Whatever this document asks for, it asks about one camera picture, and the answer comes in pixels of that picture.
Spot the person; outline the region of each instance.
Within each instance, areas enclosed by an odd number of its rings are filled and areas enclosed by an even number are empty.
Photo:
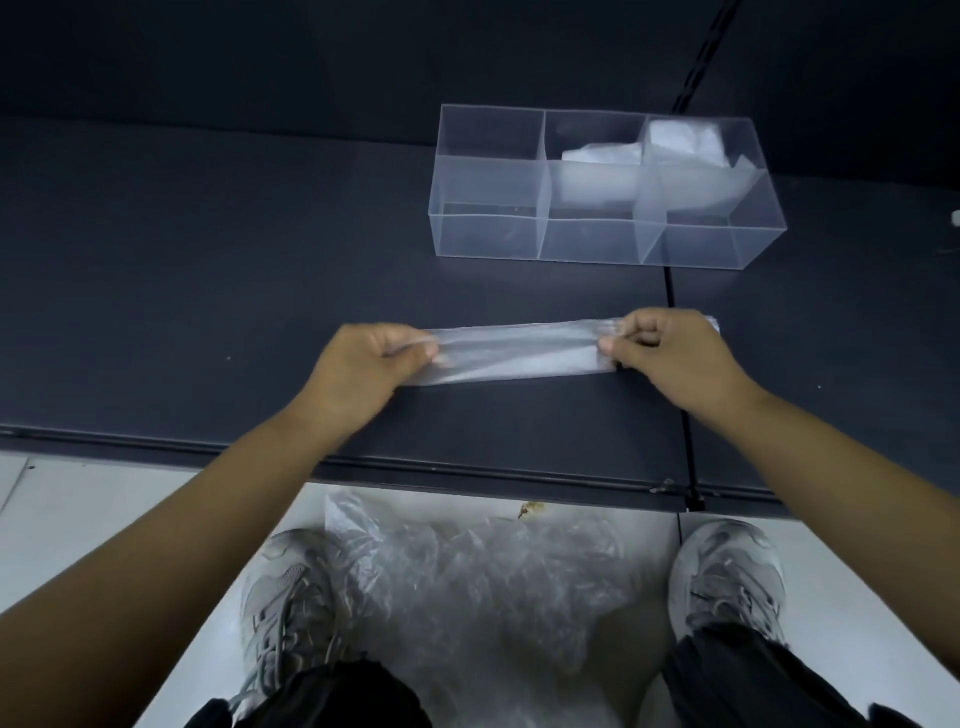
[[[762,389],[700,313],[643,309],[618,333],[600,350],[730,441],[957,675],[957,500]],[[424,336],[400,325],[341,328],[288,406],[0,617],[3,724],[134,725],[316,464],[438,355]],[[230,704],[211,701],[191,726],[229,726],[231,709],[244,726],[429,725],[385,668],[338,659],[322,545],[323,534],[289,532],[256,557],[244,595],[250,677]],[[670,578],[679,643],[641,720],[865,724],[783,646],[783,599],[779,561],[761,532],[726,521],[695,532]]]

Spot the floor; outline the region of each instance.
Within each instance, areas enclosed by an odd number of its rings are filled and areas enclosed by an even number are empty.
[[[173,493],[192,473],[0,454],[0,611],[70,566]],[[324,520],[328,492],[308,484],[278,530]],[[523,503],[365,489],[400,516],[468,524],[516,518]],[[603,513],[619,531],[641,587],[634,606],[598,626],[587,670],[624,720],[672,644],[665,580],[682,535],[704,516],[585,509],[547,504],[534,517],[575,519]],[[874,701],[924,728],[954,725],[960,684],[883,603],[803,525],[750,519],[780,548],[787,577],[783,627],[794,652],[858,710]],[[209,697],[230,697],[243,679],[239,584],[224,596],[140,720],[141,728],[183,725]]]

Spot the leg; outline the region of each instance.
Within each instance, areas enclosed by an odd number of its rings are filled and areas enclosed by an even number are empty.
[[[669,600],[678,645],[647,693],[640,728],[868,725],[787,649],[783,569],[760,529],[697,529],[677,555]]]
[[[322,533],[287,531],[257,554],[243,595],[248,678],[229,703],[211,700],[187,728],[429,726],[414,693],[383,666],[346,661]]]

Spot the person's right arm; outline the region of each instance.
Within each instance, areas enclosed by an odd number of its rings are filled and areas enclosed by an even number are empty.
[[[649,308],[600,349],[729,440],[960,677],[960,500],[753,382],[697,311]]]

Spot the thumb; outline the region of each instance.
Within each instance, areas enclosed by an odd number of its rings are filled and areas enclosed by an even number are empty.
[[[646,374],[651,358],[657,355],[656,349],[642,347],[622,336],[604,336],[597,346],[602,353],[610,358],[616,359],[624,366],[636,369],[644,374]]]
[[[440,347],[437,346],[437,342],[428,341],[425,344],[414,344],[402,352],[387,357],[387,363],[399,385],[433,361],[439,352]]]

